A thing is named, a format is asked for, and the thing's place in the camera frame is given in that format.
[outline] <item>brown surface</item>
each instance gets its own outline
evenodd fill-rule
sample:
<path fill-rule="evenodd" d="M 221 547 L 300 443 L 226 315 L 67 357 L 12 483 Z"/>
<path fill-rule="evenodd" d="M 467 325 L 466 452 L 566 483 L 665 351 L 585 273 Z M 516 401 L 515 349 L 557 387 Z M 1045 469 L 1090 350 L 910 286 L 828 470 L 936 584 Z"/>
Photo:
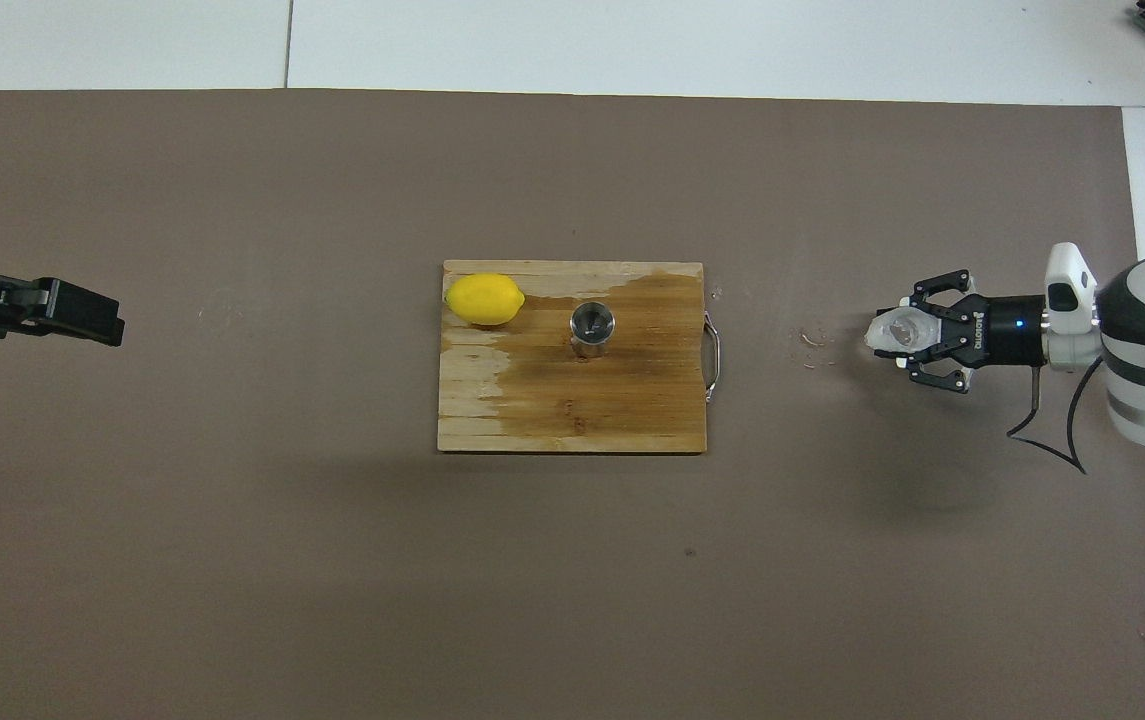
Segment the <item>brown surface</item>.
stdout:
<path fill-rule="evenodd" d="M 439 450 L 704 452 L 701 263 L 448 260 L 464 275 L 511 275 L 527 300 L 499 329 L 443 306 Z M 581 359 L 568 321 L 581 302 L 616 318 L 607 354 Z"/>
<path fill-rule="evenodd" d="M 128 322 L 0 342 L 0 717 L 1145 717 L 1101 385 L 1080 477 L 859 340 L 1131 232 L 1116 109 L 0 94 L 0 272 Z M 453 256 L 703 261 L 709 451 L 439 454 Z"/>

